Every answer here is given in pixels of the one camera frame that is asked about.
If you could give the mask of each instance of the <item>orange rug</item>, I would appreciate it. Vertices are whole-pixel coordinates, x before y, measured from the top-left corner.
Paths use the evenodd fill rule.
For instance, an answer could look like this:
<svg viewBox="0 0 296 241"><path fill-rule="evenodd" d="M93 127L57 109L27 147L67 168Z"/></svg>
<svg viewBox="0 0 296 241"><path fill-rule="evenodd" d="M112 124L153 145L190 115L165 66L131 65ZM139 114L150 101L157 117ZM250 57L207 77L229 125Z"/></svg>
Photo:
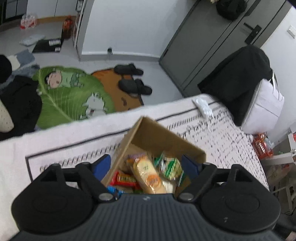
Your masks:
<svg viewBox="0 0 296 241"><path fill-rule="evenodd" d="M114 73L113 69L99 70L93 72L91 75L96 77L103 84L104 90L111 96L117 112L144 105L141 96L131 97L118 88L118 81L123 78L132 80L133 77L131 75L119 75Z"/></svg>

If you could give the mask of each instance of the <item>green leaf rug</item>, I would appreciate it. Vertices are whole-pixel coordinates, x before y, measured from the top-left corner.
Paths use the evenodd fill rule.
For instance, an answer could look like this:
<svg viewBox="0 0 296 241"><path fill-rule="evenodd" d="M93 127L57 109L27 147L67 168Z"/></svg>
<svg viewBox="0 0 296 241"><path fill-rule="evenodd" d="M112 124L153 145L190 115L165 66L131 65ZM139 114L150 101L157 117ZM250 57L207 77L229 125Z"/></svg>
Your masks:
<svg viewBox="0 0 296 241"><path fill-rule="evenodd" d="M115 112L102 83L83 70L45 67L32 79L39 82L42 111L37 125L41 129Z"/></svg>

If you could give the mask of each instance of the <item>red candy bar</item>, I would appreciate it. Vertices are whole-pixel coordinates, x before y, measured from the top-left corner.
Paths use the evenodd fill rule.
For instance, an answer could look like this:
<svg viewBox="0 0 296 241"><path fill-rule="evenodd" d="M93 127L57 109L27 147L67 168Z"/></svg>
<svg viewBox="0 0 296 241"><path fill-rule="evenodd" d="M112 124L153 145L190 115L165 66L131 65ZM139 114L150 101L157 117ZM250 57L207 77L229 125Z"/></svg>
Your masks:
<svg viewBox="0 0 296 241"><path fill-rule="evenodd" d="M127 174L119 173L118 171L115 172L111 182L111 186L124 186L124 187L132 187L132 188L139 188L139 185L137 184L137 180Z"/></svg>

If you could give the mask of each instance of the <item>light switch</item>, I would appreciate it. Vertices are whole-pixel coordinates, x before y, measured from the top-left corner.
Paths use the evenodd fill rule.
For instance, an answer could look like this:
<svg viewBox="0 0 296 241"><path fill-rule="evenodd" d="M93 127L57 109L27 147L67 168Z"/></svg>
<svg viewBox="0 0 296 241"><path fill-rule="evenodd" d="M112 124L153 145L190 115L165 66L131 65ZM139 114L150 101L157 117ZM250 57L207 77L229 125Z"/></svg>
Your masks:
<svg viewBox="0 0 296 241"><path fill-rule="evenodd" d="M290 25L290 27L288 28L287 32L293 37L296 38L296 29Z"/></svg>

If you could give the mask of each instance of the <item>black jacket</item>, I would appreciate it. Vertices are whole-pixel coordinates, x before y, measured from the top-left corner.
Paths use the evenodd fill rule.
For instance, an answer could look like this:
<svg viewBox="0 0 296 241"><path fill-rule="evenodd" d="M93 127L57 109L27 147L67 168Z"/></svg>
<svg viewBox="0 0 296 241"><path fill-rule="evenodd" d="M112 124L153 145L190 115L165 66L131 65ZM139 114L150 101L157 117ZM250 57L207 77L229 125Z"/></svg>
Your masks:
<svg viewBox="0 0 296 241"><path fill-rule="evenodd" d="M38 81L17 75L4 89L0 99L11 116L14 128L7 133L0 132L0 141L34 131L42 109L37 86Z"/></svg>
<svg viewBox="0 0 296 241"><path fill-rule="evenodd" d="M269 59L263 50L248 45L224 59L199 85L202 93L217 97L241 126L256 85L272 78Z"/></svg>

